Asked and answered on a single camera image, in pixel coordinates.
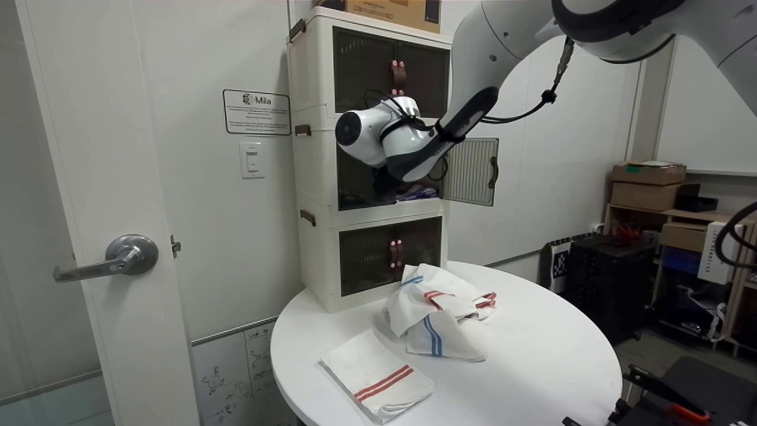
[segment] red stripe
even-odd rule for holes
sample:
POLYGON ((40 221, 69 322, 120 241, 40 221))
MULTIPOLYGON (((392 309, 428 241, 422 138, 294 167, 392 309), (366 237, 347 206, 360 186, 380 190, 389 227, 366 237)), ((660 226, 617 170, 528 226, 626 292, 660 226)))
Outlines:
POLYGON ((363 403, 363 400, 366 400, 371 396, 378 396, 378 394, 383 394, 385 388, 391 388, 392 383, 402 381, 409 375, 411 375, 411 368, 404 364, 402 369, 398 369, 398 372, 389 375, 385 380, 376 381, 374 387, 366 387, 366 388, 357 392, 356 400, 363 403))

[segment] white towel with red stripes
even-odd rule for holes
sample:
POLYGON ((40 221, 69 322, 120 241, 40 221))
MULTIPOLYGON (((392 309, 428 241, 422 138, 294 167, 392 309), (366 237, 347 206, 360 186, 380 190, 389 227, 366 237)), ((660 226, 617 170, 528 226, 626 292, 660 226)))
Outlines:
POLYGON ((432 381, 385 348, 374 329, 331 351, 322 364, 378 424, 398 420, 432 394, 432 381))
POLYGON ((404 351, 428 357, 483 362, 490 353, 487 325, 496 293, 483 293, 435 265, 408 265, 402 286, 389 299, 389 322, 404 351))

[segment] door handle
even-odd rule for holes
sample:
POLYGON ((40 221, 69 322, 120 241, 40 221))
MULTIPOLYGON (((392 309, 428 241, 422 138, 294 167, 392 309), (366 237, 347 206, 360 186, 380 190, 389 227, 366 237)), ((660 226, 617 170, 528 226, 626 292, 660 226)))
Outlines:
POLYGON ((145 276, 159 263, 159 246, 143 234, 123 234, 104 251, 104 263, 75 271, 53 271, 54 282, 78 282, 108 276, 145 276))

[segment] white door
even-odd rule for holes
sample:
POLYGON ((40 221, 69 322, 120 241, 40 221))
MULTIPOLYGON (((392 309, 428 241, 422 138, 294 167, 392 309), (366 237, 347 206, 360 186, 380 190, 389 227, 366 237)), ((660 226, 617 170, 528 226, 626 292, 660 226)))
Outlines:
POLYGON ((101 263, 120 234, 159 246, 145 276, 81 282, 114 420, 198 424, 136 6, 17 0, 17 13, 75 263, 101 263))

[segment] cardboard box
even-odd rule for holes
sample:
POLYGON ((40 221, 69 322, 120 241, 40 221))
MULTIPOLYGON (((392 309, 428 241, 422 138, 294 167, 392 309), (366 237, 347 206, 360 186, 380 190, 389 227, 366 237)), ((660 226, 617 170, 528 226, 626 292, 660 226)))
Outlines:
POLYGON ((665 222, 660 246, 703 254, 708 227, 689 222, 665 222))
POLYGON ((663 214, 676 205, 678 188, 613 183, 611 206, 663 214))
POLYGON ((676 186, 686 180, 686 167, 682 164, 616 164, 611 180, 616 183, 642 183, 642 186, 676 186))
POLYGON ((441 33, 441 0, 314 0, 314 6, 441 33))

